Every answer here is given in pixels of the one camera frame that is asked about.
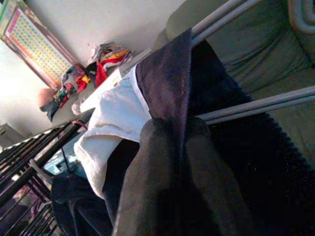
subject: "white cloth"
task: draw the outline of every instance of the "white cloth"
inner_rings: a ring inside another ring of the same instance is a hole
[[[74,146],[88,181],[100,198],[103,198],[106,165],[111,153],[122,139],[139,142],[141,129],[150,118],[134,67],[116,87],[104,92],[90,119],[88,131]]]

